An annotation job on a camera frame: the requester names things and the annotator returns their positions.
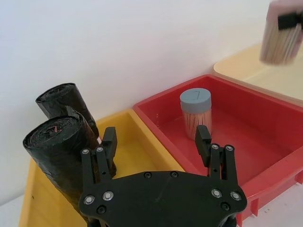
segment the black trash bag roll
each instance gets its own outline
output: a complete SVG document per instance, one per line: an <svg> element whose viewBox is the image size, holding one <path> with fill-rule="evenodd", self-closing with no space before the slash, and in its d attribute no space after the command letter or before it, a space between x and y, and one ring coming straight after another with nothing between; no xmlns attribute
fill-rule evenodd
<svg viewBox="0 0 303 227"><path fill-rule="evenodd" d="M79 214L83 192L81 150L95 149L98 142L90 126L79 113L52 118L32 130L23 146L53 185ZM98 165L93 163L95 176Z"/></svg>
<svg viewBox="0 0 303 227"><path fill-rule="evenodd" d="M48 119L57 116L66 116L69 114L68 107L73 108L83 115L95 133L96 138L99 137L96 122L87 109L86 104L74 83L57 85L45 91L36 99L36 103Z"/></svg>

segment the screw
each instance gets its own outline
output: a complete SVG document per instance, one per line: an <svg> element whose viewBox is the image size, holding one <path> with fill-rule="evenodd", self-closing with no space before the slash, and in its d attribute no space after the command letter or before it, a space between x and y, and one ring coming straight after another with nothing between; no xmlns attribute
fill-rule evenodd
<svg viewBox="0 0 303 227"><path fill-rule="evenodd" d="M103 194L103 200L105 201L110 201L113 199L113 197L114 197L114 193L111 191L104 192Z"/></svg>
<svg viewBox="0 0 303 227"><path fill-rule="evenodd" d="M151 177L152 177L151 175L152 175L151 172L145 172L145 173L144 173L144 177L145 177L145 178L151 178Z"/></svg>
<svg viewBox="0 0 303 227"><path fill-rule="evenodd" d="M229 211L231 209L230 205L226 202L221 203L221 208L225 211Z"/></svg>
<svg viewBox="0 0 303 227"><path fill-rule="evenodd" d="M90 205L94 202L94 200L95 200L95 197L92 195L89 195L89 196L85 197L84 204Z"/></svg>
<svg viewBox="0 0 303 227"><path fill-rule="evenodd" d="M97 213L98 214L104 214L106 212L106 206L101 205L97 208Z"/></svg>
<svg viewBox="0 0 303 227"><path fill-rule="evenodd" d="M222 197L222 193L217 189L212 190L212 195L216 198L221 198Z"/></svg>
<svg viewBox="0 0 303 227"><path fill-rule="evenodd" d="M226 149L229 150L229 151L233 150L233 148L231 146L226 146Z"/></svg>
<svg viewBox="0 0 303 227"><path fill-rule="evenodd" d="M86 155L86 154L88 154L89 153L89 150L88 149L84 149L83 151L82 151L82 154L84 154L84 155Z"/></svg>
<svg viewBox="0 0 303 227"><path fill-rule="evenodd" d="M241 200L241 196L240 196L238 193L236 193L236 192L232 192L232 193L231 193L231 197L232 197L234 200L236 200L236 201Z"/></svg>
<svg viewBox="0 0 303 227"><path fill-rule="evenodd" d="M213 145L212 145L212 148L215 149L215 150L217 150L217 149L219 149L219 146L216 145L216 144L213 144Z"/></svg>
<svg viewBox="0 0 303 227"><path fill-rule="evenodd" d="M173 178L176 178L176 177L179 176L179 174L178 174L176 171L172 171L172 172L170 173L170 176L173 177Z"/></svg>

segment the beige tray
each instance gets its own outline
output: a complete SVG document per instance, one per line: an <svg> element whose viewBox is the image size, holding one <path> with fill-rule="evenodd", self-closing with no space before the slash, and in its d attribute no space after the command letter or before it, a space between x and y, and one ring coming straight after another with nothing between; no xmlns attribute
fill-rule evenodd
<svg viewBox="0 0 303 227"><path fill-rule="evenodd" d="M214 74L245 87L303 106L303 48L288 66L269 66L259 61L255 45L214 65Z"/></svg>

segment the toothpick container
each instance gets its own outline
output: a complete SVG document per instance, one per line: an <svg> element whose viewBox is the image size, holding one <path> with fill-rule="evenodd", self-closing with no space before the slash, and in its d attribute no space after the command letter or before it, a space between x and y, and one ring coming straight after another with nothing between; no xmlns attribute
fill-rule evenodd
<svg viewBox="0 0 303 227"><path fill-rule="evenodd" d="M300 13L302 0L276 0L270 3L266 19L260 60L267 64L283 65L293 62L303 40L301 24L278 29L279 16Z"/></svg>
<svg viewBox="0 0 303 227"><path fill-rule="evenodd" d="M180 96L181 109L188 137L195 139L198 125L205 125L212 134L212 101L209 90L193 88Z"/></svg>

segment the white table surface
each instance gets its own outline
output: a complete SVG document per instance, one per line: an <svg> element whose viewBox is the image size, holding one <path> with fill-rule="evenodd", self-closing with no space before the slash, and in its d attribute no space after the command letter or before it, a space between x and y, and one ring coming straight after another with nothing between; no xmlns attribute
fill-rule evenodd
<svg viewBox="0 0 303 227"><path fill-rule="evenodd" d="M23 196L0 206L0 227L17 227ZM261 208L259 216L247 218L243 227L302 227L303 186L296 184Z"/></svg>

